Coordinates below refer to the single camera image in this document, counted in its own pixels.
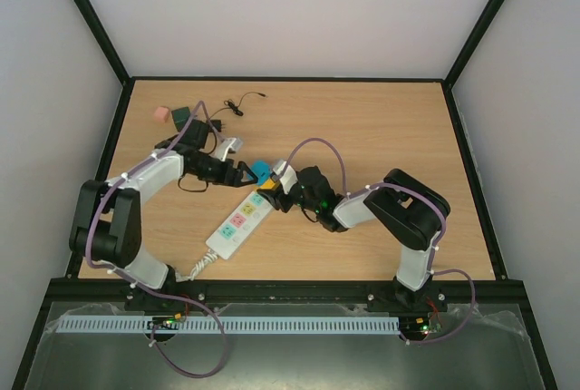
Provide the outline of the black adapter plug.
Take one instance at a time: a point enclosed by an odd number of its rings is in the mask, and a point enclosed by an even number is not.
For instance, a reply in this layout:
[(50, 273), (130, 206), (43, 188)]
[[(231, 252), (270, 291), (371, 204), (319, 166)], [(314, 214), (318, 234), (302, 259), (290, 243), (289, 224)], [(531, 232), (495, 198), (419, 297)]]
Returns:
[(212, 128), (217, 132), (222, 132), (225, 129), (225, 124), (221, 120), (212, 119), (209, 121)]

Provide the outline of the green dragon cube plug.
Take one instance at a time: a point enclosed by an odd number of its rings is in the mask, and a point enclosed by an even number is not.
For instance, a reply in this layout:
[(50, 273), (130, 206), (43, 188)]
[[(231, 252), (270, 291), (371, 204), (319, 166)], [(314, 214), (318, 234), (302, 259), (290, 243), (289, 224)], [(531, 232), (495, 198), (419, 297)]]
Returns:
[(178, 132), (180, 132), (187, 123), (190, 116), (189, 107), (180, 107), (171, 111), (171, 118), (173, 124)]

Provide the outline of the pink cube plug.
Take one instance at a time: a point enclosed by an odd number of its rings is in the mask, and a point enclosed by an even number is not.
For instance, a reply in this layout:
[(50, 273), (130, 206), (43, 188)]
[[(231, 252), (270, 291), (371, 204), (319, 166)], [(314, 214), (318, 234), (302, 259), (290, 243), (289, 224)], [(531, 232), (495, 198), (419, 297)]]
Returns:
[(171, 110), (168, 107), (160, 106), (153, 113), (153, 119), (155, 122), (167, 122), (171, 115)]

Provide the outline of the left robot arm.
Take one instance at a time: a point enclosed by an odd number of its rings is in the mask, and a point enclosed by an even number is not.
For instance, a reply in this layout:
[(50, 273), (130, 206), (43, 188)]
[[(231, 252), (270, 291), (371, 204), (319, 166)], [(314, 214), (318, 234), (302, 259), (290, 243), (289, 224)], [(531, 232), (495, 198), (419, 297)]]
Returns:
[(243, 162), (228, 154), (241, 140), (228, 138), (212, 153), (203, 140), (187, 137), (188, 126), (161, 141), (151, 154), (129, 171), (105, 181), (87, 180), (80, 188), (69, 248), (81, 253), (88, 265), (106, 268), (131, 284), (161, 290), (176, 280), (174, 269), (154, 258), (142, 244), (141, 212), (158, 191), (185, 175), (207, 185), (240, 188), (258, 182)]

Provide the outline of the blue cube plug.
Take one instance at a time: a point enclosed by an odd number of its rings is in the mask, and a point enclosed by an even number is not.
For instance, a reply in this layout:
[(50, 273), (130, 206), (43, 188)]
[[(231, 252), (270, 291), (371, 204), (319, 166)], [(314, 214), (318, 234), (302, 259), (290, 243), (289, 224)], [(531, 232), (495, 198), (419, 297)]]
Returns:
[(255, 161), (250, 170), (257, 176), (257, 186), (262, 186), (270, 177), (271, 168), (265, 161)]

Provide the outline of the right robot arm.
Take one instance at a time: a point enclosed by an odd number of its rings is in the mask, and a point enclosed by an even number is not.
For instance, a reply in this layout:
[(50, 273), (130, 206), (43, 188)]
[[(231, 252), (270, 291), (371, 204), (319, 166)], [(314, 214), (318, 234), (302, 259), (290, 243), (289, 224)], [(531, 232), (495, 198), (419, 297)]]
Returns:
[(341, 195), (319, 168), (305, 168), (284, 184), (260, 189), (275, 210), (300, 209), (312, 222), (332, 233), (342, 233), (368, 221), (379, 221), (401, 244), (400, 263), (391, 299), (413, 310), (427, 298), (434, 271), (432, 262), (447, 228), (450, 204), (439, 193), (400, 169), (381, 182)]

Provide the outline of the yellow cube plug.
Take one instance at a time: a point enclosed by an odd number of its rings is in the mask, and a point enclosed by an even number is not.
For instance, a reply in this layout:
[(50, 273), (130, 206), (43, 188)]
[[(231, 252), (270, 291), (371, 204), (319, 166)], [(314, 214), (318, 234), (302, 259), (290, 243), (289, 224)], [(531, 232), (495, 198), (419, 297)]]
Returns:
[(256, 190), (257, 191), (274, 191), (279, 187), (279, 185), (280, 185), (279, 181), (274, 180), (272, 178), (268, 178)]

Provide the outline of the white power strip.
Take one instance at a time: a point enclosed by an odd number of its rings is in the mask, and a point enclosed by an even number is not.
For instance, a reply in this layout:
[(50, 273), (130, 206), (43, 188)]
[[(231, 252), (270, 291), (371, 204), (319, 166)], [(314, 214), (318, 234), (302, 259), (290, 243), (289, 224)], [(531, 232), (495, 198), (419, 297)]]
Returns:
[(206, 240), (208, 248), (230, 259), (273, 210), (256, 191), (250, 192)]

